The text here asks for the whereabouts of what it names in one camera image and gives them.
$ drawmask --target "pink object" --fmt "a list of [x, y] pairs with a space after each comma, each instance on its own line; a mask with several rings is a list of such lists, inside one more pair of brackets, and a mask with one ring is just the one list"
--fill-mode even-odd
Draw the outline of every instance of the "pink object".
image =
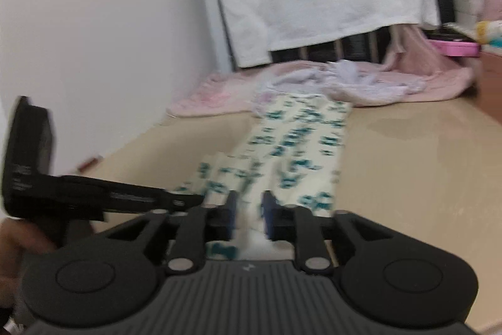
[[481, 20], [502, 20], [502, 0], [484, 0]]
[[357, 62], [357, 66], [362, 71], [378, 73], [380, 81], [426, 82], [422, 92], [404, 96], [403, 102], [450, 100], [473, 83], [472, 68], [461, 67], [441, 55], [416, 25], [396, 25], [391, 30], [392, 41], [383, 64]]
[[175, 117], [202, 117], [252, 111], [260, 84], [303, 68], [325, 67], [325, 63], [298, 60], [229, 75], [211, 74], [189, 98], [173, 104], [167, 112]]
[[471, 41], [437, 41], [429, 39], [443, 56], [479, 57], [479, 44]]

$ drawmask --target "table surface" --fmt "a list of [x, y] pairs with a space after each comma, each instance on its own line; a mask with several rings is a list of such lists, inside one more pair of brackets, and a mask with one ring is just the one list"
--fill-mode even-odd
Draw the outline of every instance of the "table surface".
[[[172, 188], [204, 154], [229, 151], [253, 122], [249, 114], [170, 119], [89, 176]], [[456, 99], [355, 109], [347, 129], [336, 208], [465, 259], [479, 279], [467, 323], [480, 332], [501, 325], [502, 125]]]

